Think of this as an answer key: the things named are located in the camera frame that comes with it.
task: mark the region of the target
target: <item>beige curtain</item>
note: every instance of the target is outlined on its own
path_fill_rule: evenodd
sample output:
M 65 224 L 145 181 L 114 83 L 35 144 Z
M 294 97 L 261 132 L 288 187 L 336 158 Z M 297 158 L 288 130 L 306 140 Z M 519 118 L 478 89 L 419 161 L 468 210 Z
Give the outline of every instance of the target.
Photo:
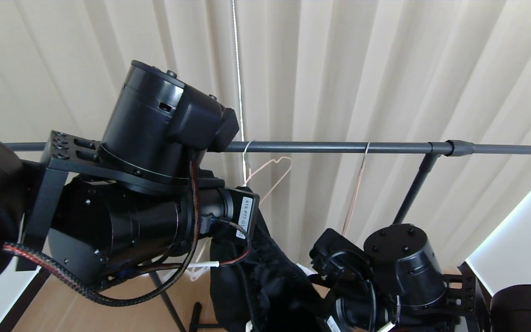
M 238 110 L 246 141 L 531 144 L 531 2 L 396 0 L 0 1 L 0 140 L 99 139 L 132 59 Z M 274 157 L 247 160 L 255 170 Z M 341 231 L 362 156 L 288 157 L 261 209 L 308 262 L 325 228 Z M 390 224 L 421 158 L 367 156 L 348 239 Z M 249 185 L 264 195 L 288 164 Z M 240 154 L 203 166 L 243 183 Z M 531 157 L 441 157 L 406 222 L 454 265 L 529 189 Z

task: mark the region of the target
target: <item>white label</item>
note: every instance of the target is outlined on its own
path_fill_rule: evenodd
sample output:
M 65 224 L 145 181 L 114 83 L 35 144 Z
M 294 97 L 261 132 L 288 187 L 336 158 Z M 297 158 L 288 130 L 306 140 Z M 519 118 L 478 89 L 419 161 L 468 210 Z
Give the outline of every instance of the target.
M 331 332 L 341 332 L 341 330 L 339 330 L 339 326 L 337 326 L 337 323 L 335 323 L 333 316 L 329 316 L 329 319 L 327 319 L 327 326 L 329 326 Z
M 251 207 L 253 206 L 253 199 L 250 197 L 243 197 L 241 201 L 241 211 L 239 212 L 239 225 L 245 231 L 249 228 L 249 217 L 251 216 Z M 236 231 L 236 237 L 245 239 L 245 235 L 241 231 Z

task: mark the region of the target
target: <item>wooden floor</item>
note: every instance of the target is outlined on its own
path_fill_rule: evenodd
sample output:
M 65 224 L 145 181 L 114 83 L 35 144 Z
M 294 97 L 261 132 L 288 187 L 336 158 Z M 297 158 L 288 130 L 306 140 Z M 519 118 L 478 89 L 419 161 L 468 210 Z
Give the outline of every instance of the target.
M 209 294 L 210 276 L 195 282 L 182 277 L 168 294 L 183 325 L 188 329 L 196 301 L 203 306 L 201 323 L 216 323 Z M 114 298 L 133 298 L 154 290 L 149 277 L 137 277 L 103 292 Z M 131 307 L 114 308 L 95 304 L 55 277 L 49 277 L 13 332 L 97 332 L 146 331 L 176 332 L 177 326 L 159 296 Z M 223 332 L 224 329 L 206 330 Z

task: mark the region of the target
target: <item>pleated curtain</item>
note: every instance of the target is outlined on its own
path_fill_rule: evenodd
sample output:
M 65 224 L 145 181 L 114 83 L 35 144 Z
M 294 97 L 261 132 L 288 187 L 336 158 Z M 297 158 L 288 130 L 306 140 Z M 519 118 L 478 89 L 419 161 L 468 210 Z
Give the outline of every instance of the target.
M 531 2 L 515 0 L 0 1 L 0 140 L 100 139 L 133 59 L 236 109 L 237 140 L 531 145 Z M 281 156 L 291 172 L 260 208 L 308 263 L 324 229 L 342 230 L 362 155 L 210 154 L 202 166 L 235 187 L 244 164 Z M 421 159 L 366 156 L 349 240 L 392 222 Z M 249 187 L 265 195 L 288 167 Z M 531 156 L 440 157 L 405 222 L 458 265 L 530 189 Z

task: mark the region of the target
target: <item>black fabric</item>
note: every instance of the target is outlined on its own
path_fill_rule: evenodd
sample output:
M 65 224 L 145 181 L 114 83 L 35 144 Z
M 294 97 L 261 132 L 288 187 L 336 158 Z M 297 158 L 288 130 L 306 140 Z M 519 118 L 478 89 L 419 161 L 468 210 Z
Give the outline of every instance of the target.
M 323 299 L 272 240 L 261 212 L 251 244 L 242 263 L 211 269 L 210 296 L 219 324 L 229 332 L 245 332 L 249 320 L 255 332 L 320 331 L 316 316 Z M 240 252 L 230 242 L 213 240 L 210 258 L 223 261 Z

